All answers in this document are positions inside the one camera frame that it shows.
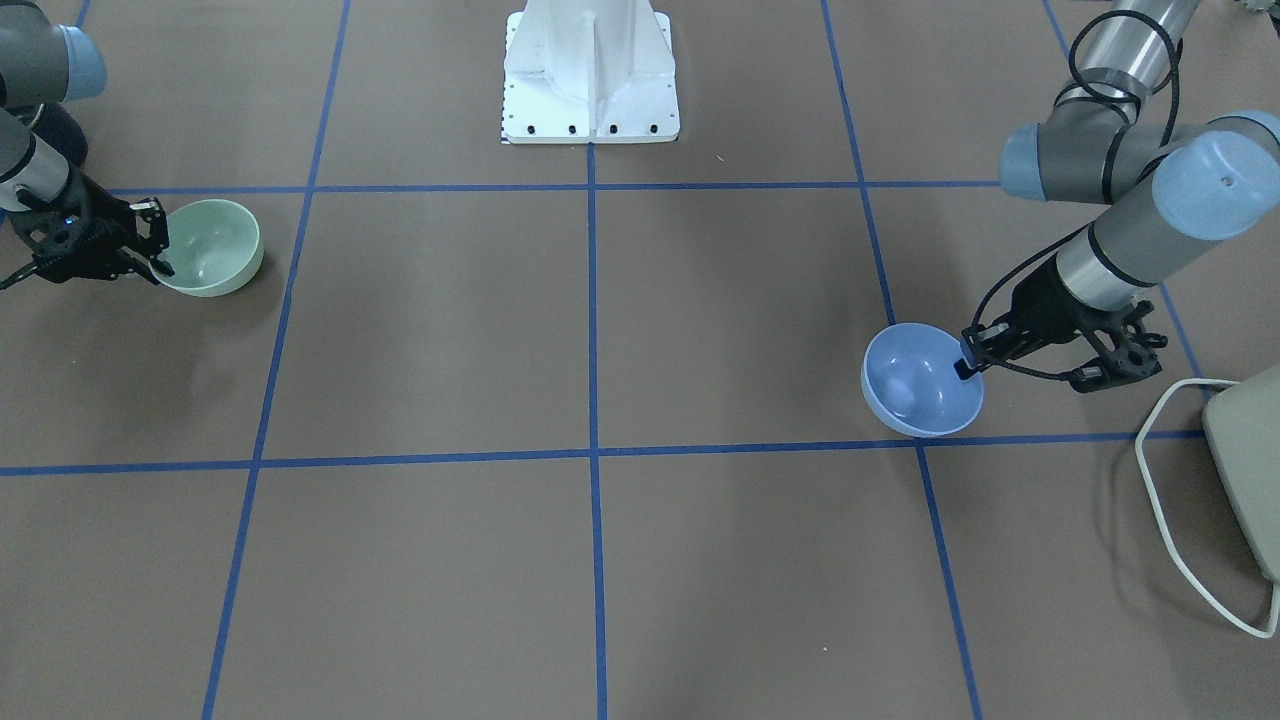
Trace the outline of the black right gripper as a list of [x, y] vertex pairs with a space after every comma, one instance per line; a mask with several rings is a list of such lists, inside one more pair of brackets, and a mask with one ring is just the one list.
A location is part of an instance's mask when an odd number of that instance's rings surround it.
[[[83, 173], [72, 172], [51, 199], [41, 199], [32, 183], [19, 183], [15, 200], [18, 210], [9, 217], [31, 260], [8, 277], [10, 283], [32, 275], [65, 283], [74, 278], [114, 281], [127, 274], [161, 284], [161, 278], [174, 275], [164, 258], [169, 233], [166, 211], [157, 199], [141, 199], [131, 210]], [[140, 245], [131, 245], [136, 236]]]

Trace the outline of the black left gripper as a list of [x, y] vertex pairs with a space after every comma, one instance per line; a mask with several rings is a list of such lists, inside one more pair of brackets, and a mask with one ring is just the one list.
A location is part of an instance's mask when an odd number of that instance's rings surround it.
[[[1144, 324], [1153, 310], [1146, 299], [1130, 299], [1112, 310], [1092, 307], [1069, 292], [1055, 263], [1043, 263], [1014, 287], [1007, 313], [993, 325], [965, 328], [961, 342], [972, 354], [986, 354], [986, 368], [1065, 382], [1078, 393], [1091, 393], [1146, 380], [1164, 370], [1158, 351], [1169, 338], [1147, 331]], [[1088, 343], [1093, 357], [1070, 370], [1042, 372], [1018, 363], [1047, 346], [1076, 340]], [[968, 382], [980, 378], [983, 364], [960, 357], [954, 370]]]

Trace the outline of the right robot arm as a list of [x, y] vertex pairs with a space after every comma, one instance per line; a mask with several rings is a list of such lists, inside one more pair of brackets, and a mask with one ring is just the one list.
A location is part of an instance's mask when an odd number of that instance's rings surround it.
[[12, 113], [101, 94], [106, 70], [97, 45], [33, 1], [3, 3], [1, 20], [1, 202], [31, 252], [3, 288], [32, 275], [64, 283], [137, 274], [152, 284], [172, 277], [163, 205], [113, 196]]

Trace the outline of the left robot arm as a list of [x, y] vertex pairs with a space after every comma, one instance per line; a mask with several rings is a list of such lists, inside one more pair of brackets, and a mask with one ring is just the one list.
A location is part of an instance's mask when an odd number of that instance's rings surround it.
[[1161, 369], [1166, 337], [1146, 329], [1146, 292], [1277, 206], [1277, 118], [1230, 111], [1178, 122], [1181, 37], [1194, 1], [1117, 1], [1068, 54], [1069, 82], [1039, 124], [1018, 128], [1000, 158], [1014, 197], [1103, 205], [1080, 229], [1011, 270], [1006, 313], [975, 314], [957, 375], [1084, 340], [1093, 357], [1053, 380], [1080, 393]]

